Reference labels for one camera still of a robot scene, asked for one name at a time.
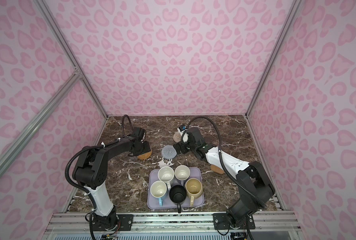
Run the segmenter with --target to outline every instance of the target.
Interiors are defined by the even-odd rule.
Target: marble tabletop
[[[242,115],[208,116],[219,128],[222,136],[222,150],[243,161],[259,161],[248,127]],[[99,142],[111,142],[121,135],[122,117],[110,117]],[[175,144],[173,135],[177,127],[187,124],[193,116],[137,116],[131,117],[133,127],[146,129],[147,141],[153,150],[149,159],[139,160],[123,153],[108,162],[106,188],[117,212],[151,212],[147,207],[149,174],[153,169],[162,166],[175,168],[184,164],[198,167],[201,170],[205,203],[201,207],[187,208],[185,211],[225,211],[239,198],[238,187],[225,175],[210,170],[210,164],[196,159],[192,153],[176,156],[168,161],[161,156],[165,145]],[[130,133],[128,122],[125,122],[125,134]],[[197,119],[191,127],[200,128],[205,141],[218,145],[214,128],[204,119]],[[267,210],[276,210],[274,203],[267,202]],[[82,191],[78,190],[73,198],[70,212],[88,212],[91,202]],[[154,211],[171,212],[176,209]]]

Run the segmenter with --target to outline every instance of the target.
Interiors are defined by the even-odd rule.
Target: mug
[[[170,191],[171,183],[174,181],[174,170],[164,166],[158,171],[158,178],[167,185],[167,189]]]
[[[159,205],[162,206],[163,199],[166,197],[167,187],[162,181],[156,181],[150,187],[150,193],[153,197],[157,198]]]
[[[188,166],[179,165],[174,170],[174,175],[175,178],[178,179],[178,182],[180,182],[181,185],[183,185],[184,181],[188,179],[190,176],[190,169],[188,168]]]
[[[181,185],[175,185],[169,192],[170,200],[177,204],[178,213],[181,213],[181,203],[186,199],[186,190]]]
[[[203,194],[203,186],[200,180],[190,178],[185,184],[187,196],[190,197],[190,207],[194,205],[194,199],[199,198]]]

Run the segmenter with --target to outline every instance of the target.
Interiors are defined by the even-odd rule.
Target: white mug
[[[200,180],[190,178],[185,184],[186,194],[190,198],[190,207],[194,205],[194,199],[199,198],[203,194],[203,186]]]
[[[162,167],[158,171],[158,178],[167,185],[167,189],[170,191],[171,184],[174,181],[174,170],[168,166]]]
[[[174,170],[175,178],[183,185],[184,181],[189,178],[190,176],[190,169],[188,166],[179,165]]]
[[[163,205],[163,199],[167,196],[166,184],[162,181],[155,181],[150,187],[150,193],[153,197],[157,198],[159,205]]]

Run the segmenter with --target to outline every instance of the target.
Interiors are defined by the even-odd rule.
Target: metal mounting plate
[[[133,224],[133,215],[132,214],[118,214],[118,220],[120,222],[120,227],[118,231],[130,231]],[[106,231],[99,224],[93,224],[93,231]]]
[[[250,217],[249,219],[252,220],[252,222],[249,221],[249,229],[255,229],[254,218]],[[227,213],[213,214],[213,220],[214,220],[214,229],[218,229],[218,230],[231,229],[229,223],[227,222]],[[242,225],[239,228],[234,228],[234,229],[244,229],[244,227]]]

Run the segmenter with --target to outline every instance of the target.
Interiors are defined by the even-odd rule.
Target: pink leopard print wall
[[[292,0],[47,3],[109,114],[236,114]]]
[[[82,147],[95,144],[103,122],[77,82],[0,179],[0,240],[41,239],[72,190],[64,176],[67,162]]]
[[[73,69],[30,0],[0,0],[0,154]]]
[[[251,120],[307,239],[356,239],[356,1],[305,2]]]

